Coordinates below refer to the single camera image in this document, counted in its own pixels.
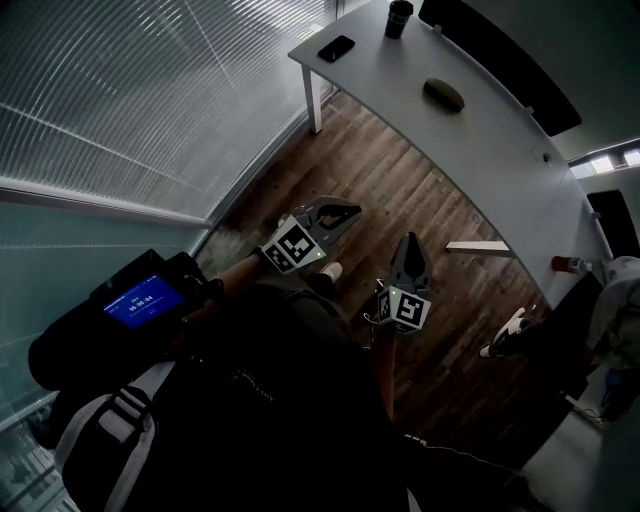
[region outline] wooden floor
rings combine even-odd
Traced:
[[[521,467],[570,406],[523,361],[481,361],[477,352],[518,307],[535,304],[544,315],[541,295],[517,261],[445,252],[449,240],[498,237],[383,121],[341,93],[323,108],[323,122],[318,135],[281,155],[211,236],[199,255],[203,270],[212,276],[246,256],[282,214],[318,195],[356,202],[362,218],[331,259],[344,266],[340,302],[366,342],[361,317],[375,278],[388,272],[399,238],[414,231],[433,264],[433,304],[422,332],[399,346],[397,427],[434,446]]]

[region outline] desk leg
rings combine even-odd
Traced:
[[[311,70],[302,66],[302,81],[304,82],[304,95],[309,111],[309,124],[313,133],[322,130],[322,116],[320,113],[320,77]]]
[[[476,254],[478,256],[502,256],[513,258],[514,254],[504,242],[449,242],[447,252]]]

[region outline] smartphone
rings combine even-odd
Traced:
[[[327,46],[318,52],[318,57],[327,62],[335,62],[351,48],[355,46],[355,42],[345,36],[336,37]]]

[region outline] white cable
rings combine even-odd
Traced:
[[[458,450],[454,450],[453,448],[449,448],[447,446],[429,446],[424,439],[420,439],[419,437],[410,436],[409,434],[405,434],[405,437],[409,437],[411,439],[414,439],[415,441],[418,441],[421,446],[423,446],[425,448],[429,448],[431,450],[449,450],[451,452],[457,453],[458,455],[466,455],[468,457],[471,457],[472,459],[475,459],[478,462],[484,462],[485,464],[489,464],[490,466],[495,466],[496,468],[505,469],[505,470],[510,471],[512,473],[516,473],[515,469],[511,469],[511,468],[508,468],[506,466],[501,466],[500,464],[494,464],[493,462],[489,462],[487,460],[480,459],[480,458],[476,457],[475,455],[471,455],[470,453],[467,453],[467,452],[459,452]]]

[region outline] ceiling light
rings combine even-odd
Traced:
[[[591,160],[591,165],[596,170],[596,172],[607,172],[613,171],[613,164],[611,160],[609,160],[608,156],[601,156],[600,158],[594,158]]]
[[[634,149],[624,154],[627,165],[640,165],[640,149]]]

